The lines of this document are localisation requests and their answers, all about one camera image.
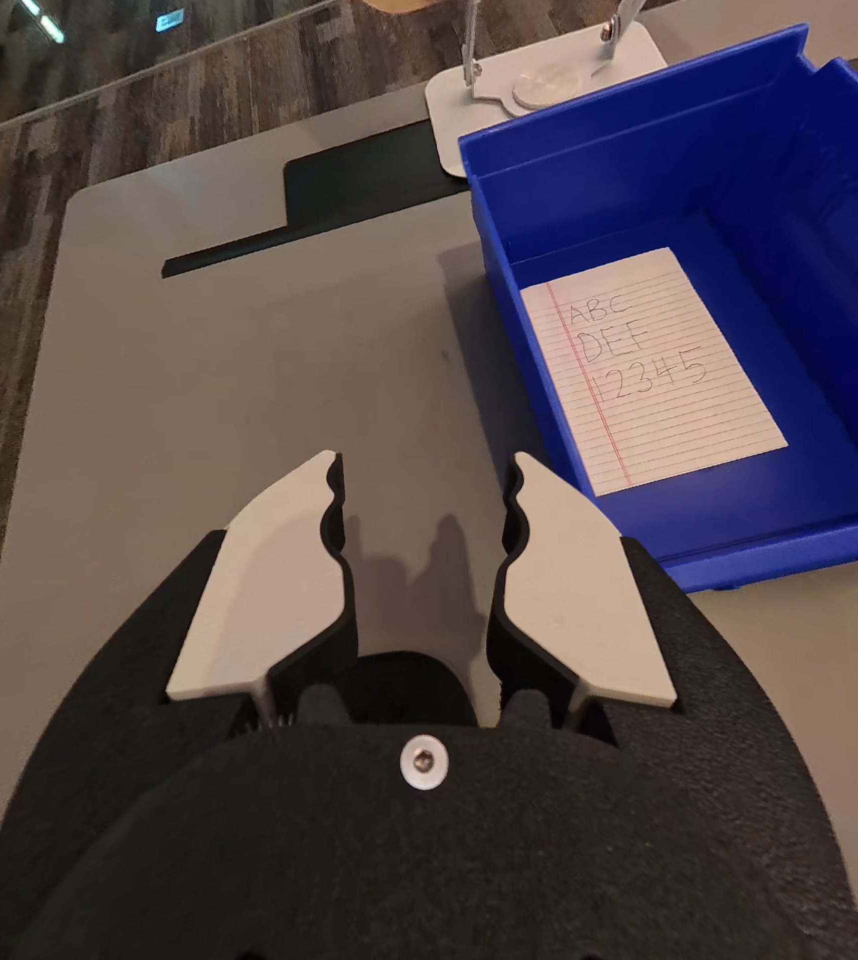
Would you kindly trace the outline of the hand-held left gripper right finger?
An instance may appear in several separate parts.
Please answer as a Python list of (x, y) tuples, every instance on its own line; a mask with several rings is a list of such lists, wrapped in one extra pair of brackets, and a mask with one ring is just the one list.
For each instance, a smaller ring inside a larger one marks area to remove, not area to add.
[(670, 716), (678, 694), (616, 526), (523, 451), (510, 458), (504, 504), (485, 637), (498, 724), (529, 693), (556, 730), (590, 729), (606, 703)]

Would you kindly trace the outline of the blue plastic bin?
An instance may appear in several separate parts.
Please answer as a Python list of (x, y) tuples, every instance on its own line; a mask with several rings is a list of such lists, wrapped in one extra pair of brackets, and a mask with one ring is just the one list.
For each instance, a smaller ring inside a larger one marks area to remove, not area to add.
[(600, 508), (687, 594), (858, 561), (858, 73), (805, 26), (461, 139), (485, 273), (551, 467), (589, 495), (522, 283), (680, 257), (787, 453)]

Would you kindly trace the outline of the instruction board on stand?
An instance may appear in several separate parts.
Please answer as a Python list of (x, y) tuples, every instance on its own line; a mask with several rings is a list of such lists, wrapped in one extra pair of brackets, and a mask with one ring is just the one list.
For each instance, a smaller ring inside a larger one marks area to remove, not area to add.
[(644, 5), (616, 2), (601, 22), (484, 55), (482, 12), (491, 12), (494, 2), (366, 2), (392, 18), (452, 6), (461, 24), (454, 66), (389, 88), (377, 103), (395, 121), (427, 121), (442, 172), (462, 182), (461, 139), (668, 68), (667, 55), (641, 21)]

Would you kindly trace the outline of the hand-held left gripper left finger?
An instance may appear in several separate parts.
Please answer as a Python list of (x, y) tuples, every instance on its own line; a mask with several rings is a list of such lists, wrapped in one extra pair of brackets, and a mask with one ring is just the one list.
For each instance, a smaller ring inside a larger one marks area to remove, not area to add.
[(323, 450), (228, 524), (166, 686), (172, 702), (243, 694), (266, 725), (356, 665), (359, 632), (343, 556), (342, 457)]

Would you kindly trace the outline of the handwritten lined paper sheet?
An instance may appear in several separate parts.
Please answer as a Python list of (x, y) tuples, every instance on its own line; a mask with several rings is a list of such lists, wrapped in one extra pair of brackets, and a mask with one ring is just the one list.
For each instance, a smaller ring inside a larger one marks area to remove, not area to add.
[(520, 295), (595, 496), (787, 447), (668, 247)]

